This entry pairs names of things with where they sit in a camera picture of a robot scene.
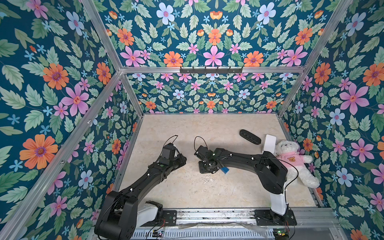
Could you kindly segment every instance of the beige floor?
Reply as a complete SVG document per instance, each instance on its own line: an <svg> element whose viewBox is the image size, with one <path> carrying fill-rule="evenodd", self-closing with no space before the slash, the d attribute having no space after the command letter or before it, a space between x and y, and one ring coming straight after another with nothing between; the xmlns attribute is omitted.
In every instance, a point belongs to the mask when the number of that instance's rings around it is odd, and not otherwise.
<svg viewBox="0 0 384 240"><path fill-rule="evenodd" d="M156 201L164 208L269 207L269 194L254 173L235 168L227 174L199 173L199 159L193 155L195 136L203 137L211 150L221 147L245 154L261 153L262 144L254 145L240 137L240 129L262 141L266 134L276 136L277 142L285 140L274 114L145 115L120 190L141 177L159 156L164 141L177 134L174 144L186 156L187 164L154 187L143 202ZM196 148L200 145L204 142L197 139ZM288 186L286 198L291 207L315 206L300 180Z"/></svg>

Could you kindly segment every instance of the blue object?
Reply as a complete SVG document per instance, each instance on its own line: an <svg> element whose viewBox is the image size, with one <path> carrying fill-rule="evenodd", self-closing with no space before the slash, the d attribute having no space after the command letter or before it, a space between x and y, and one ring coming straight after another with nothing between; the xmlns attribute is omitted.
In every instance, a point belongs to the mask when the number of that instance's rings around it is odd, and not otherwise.
<svg viewBox="0 0 384 240"><path fill-rule="evenodd" d="M220 168L221 171L223 171L223 173L227 174L227 172L229 171L229 169L227 167L222 167Z"/></svg>

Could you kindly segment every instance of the teddy bear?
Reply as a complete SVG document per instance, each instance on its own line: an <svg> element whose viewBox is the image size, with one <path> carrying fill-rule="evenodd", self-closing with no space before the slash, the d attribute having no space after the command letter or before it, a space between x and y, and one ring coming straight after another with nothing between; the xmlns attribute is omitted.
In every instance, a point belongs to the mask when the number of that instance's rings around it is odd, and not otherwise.
<svg viewBox="0 0 384 240"><path fill-rule="evenodd" d="M278 155L277 158L280 159L288 169L287 183L291 182L297 176L297 171L294 169L295 167L299 171L298 177L304 185L310 188L317 188L320 185L319 179L312 175L304 164L312 162L313 157L309 155L299 155L299 149L300 146L298 143L287 140L283 140L276 145L275 153Z"/></svg>

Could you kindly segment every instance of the enclosure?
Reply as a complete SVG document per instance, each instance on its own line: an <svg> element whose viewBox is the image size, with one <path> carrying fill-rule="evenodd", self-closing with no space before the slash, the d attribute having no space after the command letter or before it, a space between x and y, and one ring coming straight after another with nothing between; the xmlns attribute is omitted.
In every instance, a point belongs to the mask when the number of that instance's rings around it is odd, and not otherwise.
<svg viewBox="0 0 384 240"><path fill-rule="evenodd" d="M297 142L320 181L287 187L293 239L381 239L383 3L2 1L0 239L97 239L105 196L173 135L187 163L142 201L177 211L164 238L273 239L258 176L200 174L194 155L196 136L260 154L267 134Z"/></svg>

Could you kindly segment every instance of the pink shirt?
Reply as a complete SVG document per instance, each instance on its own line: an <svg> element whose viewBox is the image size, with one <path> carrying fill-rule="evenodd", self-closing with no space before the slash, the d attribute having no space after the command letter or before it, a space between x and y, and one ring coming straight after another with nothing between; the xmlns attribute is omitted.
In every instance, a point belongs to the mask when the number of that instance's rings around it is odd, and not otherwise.
<svg viewBox="0 0 384 240"><path fill-rule="evenodd" d="M301 159L301 156L298 152L287 152L277 157L278 159L282 160L281 162L285 167L292 167L287 162L292 164L295 167L302 167L305 166L303 160Z"/></svg>

